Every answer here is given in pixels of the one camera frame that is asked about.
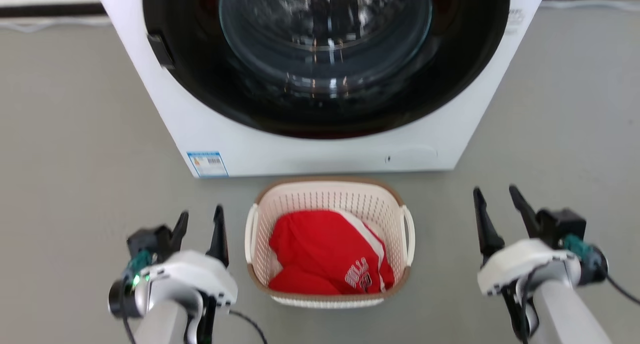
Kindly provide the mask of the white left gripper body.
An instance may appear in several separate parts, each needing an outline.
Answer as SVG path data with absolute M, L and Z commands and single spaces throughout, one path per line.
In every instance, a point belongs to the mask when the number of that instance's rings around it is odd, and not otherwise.
M 206 299 L 214 306 L 232 306 L 238 285 L 222 262 L 194 250 L 174 253 L 163 263 L 147 266 L 134 287 L 138 310 L 150 310 L 174 301 L 187 310 L 203 310 Z

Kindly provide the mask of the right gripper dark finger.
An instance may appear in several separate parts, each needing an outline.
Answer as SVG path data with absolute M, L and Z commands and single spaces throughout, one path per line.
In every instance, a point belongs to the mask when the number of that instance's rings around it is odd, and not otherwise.
M 514 184 L 509 185 L 509 194 L 515 209 L 519 212 L 530 239 L 540 237 L 541 225 L 537 220 L 537 213 L 524 198 L 521 191 Z
M 480 187 L 474 187 L 472 195 L 477 225 L 478 246 L 482 255 L 481 267 L 484 267 L 494 254 L 505 248 L 505 240 L 494 228 L 489 212 L 487 212 L 487 202 Z

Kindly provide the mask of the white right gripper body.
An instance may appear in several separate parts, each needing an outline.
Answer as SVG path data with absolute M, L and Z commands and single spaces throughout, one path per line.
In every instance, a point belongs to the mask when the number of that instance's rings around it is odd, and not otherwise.
M 552 249 L 541 239 L 521 239 L 500 249 L 482 265 L 477 274 L 477 284 L 484 296 L 495 296 L 513 282 L 525 280 L 536 269 L 544 267 L 560 269 L 553 275 L 570 287 L 578 285 L 581 262 L 573 252 L 566 249 Z

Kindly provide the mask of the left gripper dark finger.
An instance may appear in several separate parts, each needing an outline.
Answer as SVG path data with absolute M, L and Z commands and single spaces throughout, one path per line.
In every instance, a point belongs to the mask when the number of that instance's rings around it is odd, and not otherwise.
M 226 219 L 224 208 L 221 204 L 215 207 L 215 213 L 212 220 L 214 230 L 210 240 L 210 246 L 206 251 L 206 256 L 217 259 L 225 268 L 229 267 L 229 251 L 227 244 Z
M 169 248 L 171 253 L 181 250 L 182 241 L 188 229 L 188 221 L 189 211 L 182 211 L 170 235 Z

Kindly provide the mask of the white perforated laundry basket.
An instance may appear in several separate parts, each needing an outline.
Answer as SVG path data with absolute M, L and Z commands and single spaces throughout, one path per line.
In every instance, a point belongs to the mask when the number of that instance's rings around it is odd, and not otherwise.
M 268 287 L 276 274 L 269 239 L 276 220 L 300 210 L 343 210 L 370 224 L 382 239 L 394 274 L 394 286 L 383 293 L 303 295 Z M 272 183 L 247 214 L 244 254 L 253 284 L 281 305 L 308 309 L 357 309 L 376 306 L 397 294 L 409 280 L 416 249 L 413 216 L 400 194 L 379 180 L 365 177 L 292 177 Z

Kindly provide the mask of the blue energy label sticker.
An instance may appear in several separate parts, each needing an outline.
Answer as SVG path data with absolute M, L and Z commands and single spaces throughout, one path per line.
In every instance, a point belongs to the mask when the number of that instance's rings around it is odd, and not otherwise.
M 229 174 L 221 154 L 217 151 L 187 152 L 197 178 L 228 178 Z

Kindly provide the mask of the red Bulls jersey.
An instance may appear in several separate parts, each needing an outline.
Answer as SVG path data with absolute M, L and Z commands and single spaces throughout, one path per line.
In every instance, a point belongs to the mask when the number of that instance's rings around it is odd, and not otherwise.
M 363 296 L 396 284 L 379 228 L 347 211 L 285 214 L 276 221 L 269 246 L 280 266 L 269 281 L 276 292 Z

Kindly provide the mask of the round white filter cover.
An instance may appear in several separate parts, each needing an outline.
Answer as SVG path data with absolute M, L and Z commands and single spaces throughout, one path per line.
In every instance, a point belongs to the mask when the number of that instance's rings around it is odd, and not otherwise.
M 437 161 L 438 152 L 429 146 L 403 146 L 385 157 L 385 162 L 394 166 L 429 166 Z

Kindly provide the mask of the white front-load washing machine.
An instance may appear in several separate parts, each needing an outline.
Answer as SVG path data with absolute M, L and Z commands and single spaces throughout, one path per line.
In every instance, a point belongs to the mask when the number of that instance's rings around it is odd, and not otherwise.
M 272 134 L 242 125 L 199 102 L 158 63 L 147 40 L 142 0 L 100 0 L 157 108 L 176 147 L 187 152 L 217 151 L 228 177 L 330 173 L 446 171 L 457 166 L 502 81 L 542 0 L 511 0 L 525 19 L 505 35 L 480 75 L 446 105 L 398 128 L 361 137 L 306 139 Z M 434 148 L 425 166 L 393 165 L 386 155 L 403 147 Z

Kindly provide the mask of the black round washer door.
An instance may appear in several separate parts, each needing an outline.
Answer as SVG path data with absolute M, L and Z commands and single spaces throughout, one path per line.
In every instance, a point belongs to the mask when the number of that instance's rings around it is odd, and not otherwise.
M 339 96 L 262 84 L 242 68 L 218 17 L 219 0 L 142 0 L 149 33 L 162 33 L 173 78 L 218 114 L 270 134 L 336 140 L 407 125 L 475 80 L 502 40 L 512 0 L 432 0 L 429 34 L 387 80 Z

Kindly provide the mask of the small text sticker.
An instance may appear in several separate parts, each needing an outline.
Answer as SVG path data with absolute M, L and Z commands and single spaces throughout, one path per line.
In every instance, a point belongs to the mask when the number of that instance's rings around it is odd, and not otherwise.
M 525 12 L 521 8 L 510 8 L 507 22 L 505 25 L 504 34 L 514 35 L 518 32 L 524 19 L 526 18 Z

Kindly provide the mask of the steel washer drum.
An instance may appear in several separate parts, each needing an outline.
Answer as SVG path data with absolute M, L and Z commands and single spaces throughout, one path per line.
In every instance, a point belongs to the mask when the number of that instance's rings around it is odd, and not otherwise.
M 242 68 L 282 91 L 332 97 L 400 72 L 425 42 L 433 0 L 219 0 Z

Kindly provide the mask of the dark baseboard strip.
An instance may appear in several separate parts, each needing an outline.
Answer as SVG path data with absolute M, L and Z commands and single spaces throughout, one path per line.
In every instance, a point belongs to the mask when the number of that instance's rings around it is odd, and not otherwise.
M 0 19 L 105 16 L 100 2 L 0 6 Z

